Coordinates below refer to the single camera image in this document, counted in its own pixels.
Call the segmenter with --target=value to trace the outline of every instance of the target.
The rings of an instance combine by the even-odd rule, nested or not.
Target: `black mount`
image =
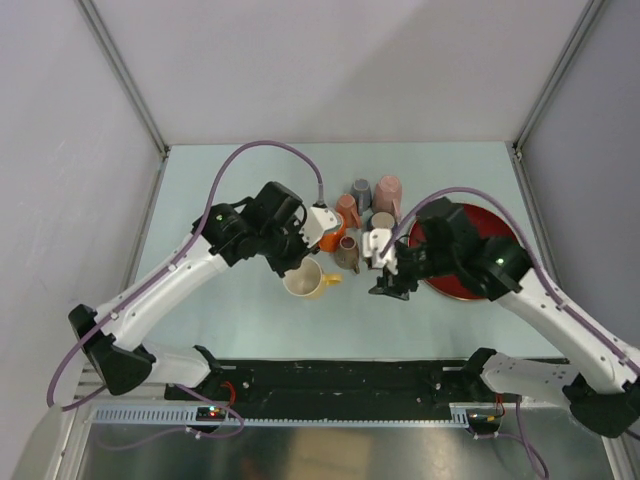
[[[300,208],[304,211],[301,221],[296,217]],[[283,277],[310,253],[300,234],[306,215],[300,197],[278,182],[269,182],[256,198],[213,205],[202,236],[212,245],[211,254],[220,254],[230,267],[262,255],[271,270]],[[191,233],[199,223],[200,219],[193,223]]]
[[[617,438],[640,416],[640,380],[626,384],[624,390],[611,395],[597,393],[578,375],[562,391],[576,420],[598,435]]]
[[[78,305],[69,313],[69,321],[78,339],[95,327],[95,310]],[[151,373],[156,358],[142,345],[128,352],[113,345],[113,335],[97,332],[82,347],[85,355],[112,395],[122,395],[139,386]]]

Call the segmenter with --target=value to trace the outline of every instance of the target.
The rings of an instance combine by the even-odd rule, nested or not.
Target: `gray mug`
[[[351,195],[356,199],[358,215],[362,215],[371,207],[371,185],[364,178],[358,178],[351,185]]]

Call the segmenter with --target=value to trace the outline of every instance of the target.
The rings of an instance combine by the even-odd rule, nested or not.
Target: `yellow mug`
[[[314,259],[305,257],[300,268],[289,270],[284,274],[282,283],[291,295],[300,298],[321,297],[328,286],[342,282],[339,273],[326,274],[322,267]]]

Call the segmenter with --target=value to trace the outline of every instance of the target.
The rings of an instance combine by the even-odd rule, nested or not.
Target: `orange mug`
[[[340,246],[340,239],[344,237],[344,234],[347,232],[347,222],[345,222],[344,217],[339,213],[337,213],[336,215],[338,216],[338,220],[342,222],[342,224],[340,225],[338,231],[328,233],[320,239],[320,242],[318,242],[318,246],[323,252],[333,253],[338,250],[338,247]]]
[[[347,228],[362,228],[362,219],[358,215],[358,205],[353,195],[342,195],[336,204],[336,212],[344,217]]]

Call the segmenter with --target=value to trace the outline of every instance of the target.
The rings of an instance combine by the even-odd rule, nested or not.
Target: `black base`
[[[78,305],[69,312],[69,322],[78,339],[95,327],[96,312]],[[84,353],[111,395],[123,395],[141,385],[151,373],[156,358],[139,346],[132,352],[113,345],[113,335],[96,333],[83,347]]]
[[[447,420],[450,403],[495,401],[494,392],[472,381],[474,372],[462,370],[464,361],[219,362],[220,374],[198,390],[226,402],[229,390],[220,384],[229,381],[237,394],[233,408],[253,419]],[[165,399],[192,400],[177,387],[168,387]]]

